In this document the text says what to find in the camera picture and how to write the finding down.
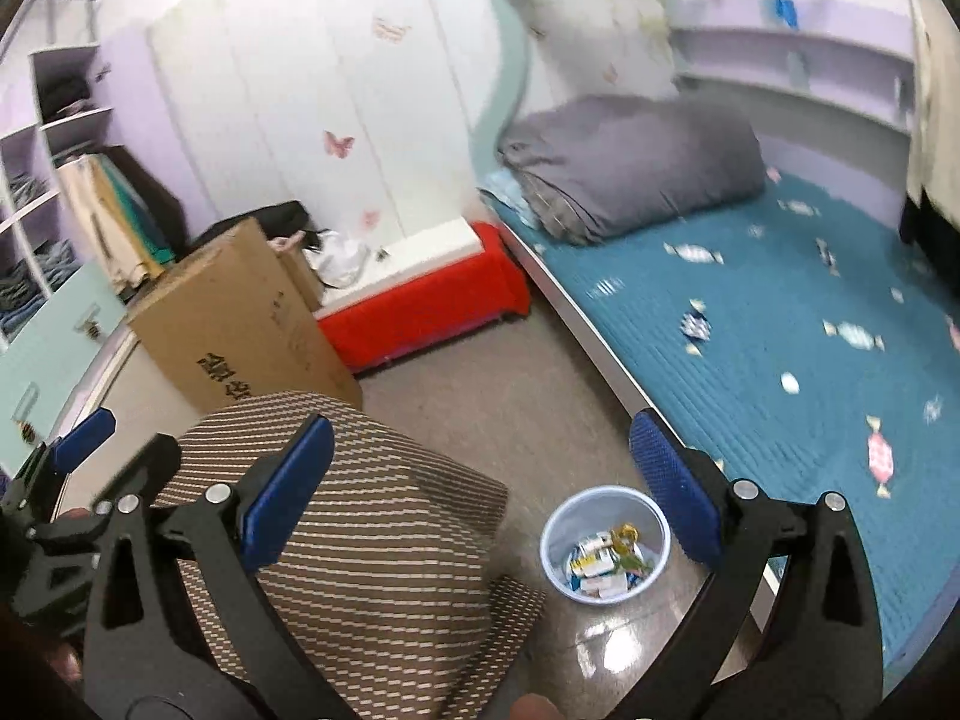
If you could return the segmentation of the person's left hand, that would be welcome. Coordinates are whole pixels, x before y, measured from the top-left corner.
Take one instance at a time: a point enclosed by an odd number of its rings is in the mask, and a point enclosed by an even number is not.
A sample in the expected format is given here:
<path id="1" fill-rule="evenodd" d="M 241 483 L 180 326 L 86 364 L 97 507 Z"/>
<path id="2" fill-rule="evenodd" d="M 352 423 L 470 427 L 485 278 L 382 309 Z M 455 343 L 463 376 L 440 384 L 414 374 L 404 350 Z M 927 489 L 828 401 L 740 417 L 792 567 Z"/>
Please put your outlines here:
<path id="1" fill-rule="evenodd" d="M 43 663 L 67 686 L 79 688 L 82 685 L 82 657 L 75 647 L 57 635 L 21 621 L 8 605 L 2 605 L 2 640 L 11 653 L 29 658 L 32 663 Z"/>

